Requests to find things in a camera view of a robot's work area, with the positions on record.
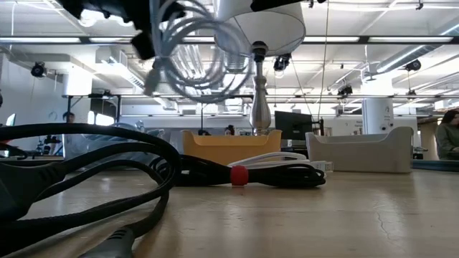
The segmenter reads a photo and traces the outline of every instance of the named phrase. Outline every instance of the woman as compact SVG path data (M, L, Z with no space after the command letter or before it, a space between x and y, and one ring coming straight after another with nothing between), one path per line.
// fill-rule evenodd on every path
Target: woman
M450 110L443 116L435 133L440 160L459 158L459 111Z

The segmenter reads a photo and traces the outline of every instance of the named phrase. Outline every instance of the coiled cable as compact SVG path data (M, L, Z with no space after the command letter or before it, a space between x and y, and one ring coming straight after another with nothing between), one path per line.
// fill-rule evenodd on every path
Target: coiled cable
M71 160L59 163L51 163L45 167L40 166L35 168L22 168L17 166L8 166L0 163L1 172L3 172L0 174L0 182L3 182L3 184L10 184L9 186L11 186L11 188L21 188L24 187L22 181L27 181L25 177L32 175L34 172L40 173L44 181L49 181L50 178L52 179L52 177L56 177L57 175L66 175L77 170L78 168L86 166L87 164L100 160L101 158L106 158L117 153L131 151L154 153L163 157L167 163L170 163L171 165L168 167L168 171L163 173L164 178L162 178L147 165L136 161L109 161L107 163L91 168L90 170L85 171L71 179L67 179L66 181L62 181L56 184L51 183L51 186L41 192L41 194L37 196L34 201L39 201L50 197L80 183L81 181L84 181L91 176L94 176L96 173L116 166L128 166L146 172L153 180L158 183L158 188L139 196L118 199L75 214L53 216L40 219L15 221L0 220L0 256L4 256L11 252L25 248L30 244L46 239L47 237L58 234L64 230L89 224L94 221L99 221L109 216L119 214L120 212L132 209L133 207L144 204L148 201L152 201L161 196L160 201L156 204L155 209L149 216L147 216L145 219L137 221L136 223L125 225L123 230L117 230L116 234L120 234L120 231L124 231L125 233L128 232L128 235L131 235L131 239L135 239L136 237L139 237L150 231L158 223L159 219L162 217L164 209L166 208L167 201L169 199L169 189L174 185L174 182L176 181L177 176L181 171L179 154L176 152L174 147L162 139L155 138L145 133L139 133L121 128L87 124L40 124L0 128L0 140L4 140L5 138L13 140L35 135L48 135L50 133L97 133L131 138L134 140L142 141L144 143L119 143L115 145L109 145L83 154ZM11 181L9 179L11 177L14 178L15 176L20 177L20 180ZM0 211L6 211L6 208L8 208L8 206L4 208L3 205L4 203L0 204ZM126 241L123 246L125 247L125 250L130 251L131 245L132 243L130 241Z
M172 186L210 186L230 183L232 168L201 158L179 155L166 141L151 135L115 127L87 124L38 124L0 128L0 140L13 140L36 135L93 133L137 140L137 143L118 143L99 148L67 161L45 166L10 166L0 161L0 257L28 247L62 231L82 226L132 209L161 197L153 211L144 219L117 229L104 242L84 253L81 258L131 257L134 239L152 230L164 214ZM77 174L64 177L83 166L109 156L125 152L146 152L158 155L149 166L137 161L108 161ZM262 158L272 158L276 153ZM247 165L259 158L240 161ZM263 183L284 188L310 188L325 183L324 173L307 163L276 163L274 166L253 166L248 170L248 183ZM32 203L65 191L108 168L127 166L147 173L158 187L134 197L109 201L86 211L38 219L18 220ZM21 207L9 205L14 200ZM11 213L26 209L22 215Z
M228 85L224 85L224 78L228 73L225 72L223 54L218 48L214 49L212 63L210 68L205 72L205 76L199 78L183 76L170 57L174 55L176 46L183 42L184 37L200 29L210 29L218 33L221 40L227 42L230 47L226 49L226 51L233 58L250 58L252 56L251 49L241 40L244 38L242 33L234 26L224 21L215 20L212 14L206 10L205 6L198 1L183 0L183 2L189 2L191 4L191 6L185 5L184 11L191 12L197 16L183 18L176 23L174 20L177 18L178 14L172 14L166 29L161 35L159 24L165 16L167 8L174 2L176 2L176 0L168 0L160 7L160 1L150 0L151 35L153 48L155 49L157 57L155 57L153 70L148 74L144 94L151 95L155 92L161 79L160 70L164 71L166 79L175 92L193 101L216 103L237 94L241 86L246 83L251 75L252 62L248 62L247 72L241 80L236 80L236 75L233 75L231 82ZM188 94L185 87L194 87L196 90L208 88L217 89L222 87L224 89L212 95L195 96Z
M180 155L182 170L176 186L215 186L231 183L231 167L194 156ZM169 170L162 157L154 159L150 167L160 175ZM311 188L325 184L325 173L306 163L290 163L248 169L248 183L262 183L282 188Z

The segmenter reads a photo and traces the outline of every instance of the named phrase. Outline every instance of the ceiling duct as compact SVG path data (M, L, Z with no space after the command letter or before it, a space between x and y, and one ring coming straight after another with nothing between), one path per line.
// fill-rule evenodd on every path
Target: ceiling duct
M435 31L433 34L441 36L459 36L459 19L456 18L452 20L445 26L441 27L439 30ZM376 66L376 71L374 75L395 70L442 46L443 45L441 44L432 44L408 47L406 49L403 49L401 52L398 52L395 55L389 57L388 59L380 62Z

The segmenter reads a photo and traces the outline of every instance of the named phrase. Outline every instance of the table surface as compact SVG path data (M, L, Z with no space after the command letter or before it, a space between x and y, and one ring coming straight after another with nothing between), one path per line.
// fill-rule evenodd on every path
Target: table surface
M33 205L27 218L68 214L154 183L138 171L102 173ZM152 209L136 209L48 238L10 257L77 257ZM309 190L253 184L174 188L162 222L134 257L457 257L459 174L332 173Z

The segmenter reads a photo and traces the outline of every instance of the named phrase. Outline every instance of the red clip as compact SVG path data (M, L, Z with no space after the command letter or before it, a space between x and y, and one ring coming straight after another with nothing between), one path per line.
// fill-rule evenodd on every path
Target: red clip
M231 167L230 177L233 186L245 186L249 183L249 171L244 166Z

